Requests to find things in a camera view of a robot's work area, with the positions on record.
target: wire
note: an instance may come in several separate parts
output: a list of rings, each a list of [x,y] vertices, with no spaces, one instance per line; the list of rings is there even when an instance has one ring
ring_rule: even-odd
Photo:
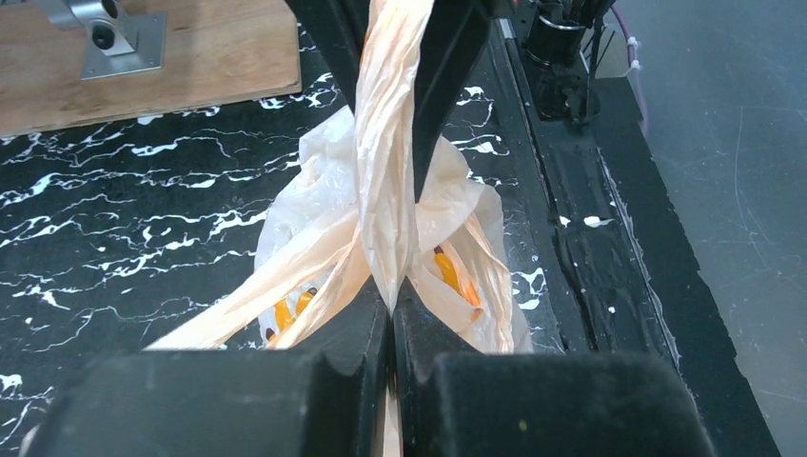
[[[641,65],[639,64],[639,56],[637,53],[637,48],[639,47],[639,42],[636,40],[636,37],[633,36],[630,32],[630,28],[628,27],[627,21],[625,21],[624,16],[620,12],[620,9],[617,8],[616,5],[611,5],[611,12],[614,13],[614,17],[617,18],[617,22],[620,23],[620,29],[622,29],[622,34],[625,35],[625,40],[627,40],[627,53],[628,53],[628,71],[625,73],[627,76],[631,70],[639,70]],[[636,71],[634,74],[634,83],[636,85],[636,99],[637,103],[639,103],[639,111],[641,112],[641,133],[647,137],[647,132],[650,129],[650,119],[649,114],[647,113],[647,101],[644,98],[644,90],[641,88],[641,77],[639,76],[639,72]]]

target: purple cable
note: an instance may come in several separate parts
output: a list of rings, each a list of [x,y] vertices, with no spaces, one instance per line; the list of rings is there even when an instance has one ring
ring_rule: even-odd
[[[614,13],[614,17],[617,18],[617,22],[620,23],[620,29],[622,29],[622,34],[625,35],[625,40],[630,40],[633,35],[628,28],[628,23],[625,21],[624,17],[622,17],[622,13],[616,5],[611,6],[611,11]],[[634,60],[637,60],[636,46],[628,45],[628,66],[633,65]],[[634,82],[636,83],[636,99],[639,103],[639,111],[641,111],[641,133],[647,137],[647,131],[650,129],[650,119],[648,119],[649,114],[647,113],[647,101],[644,99],[644,90],[641,88],[641,78],[639,77],[638,71],[634,77]]]

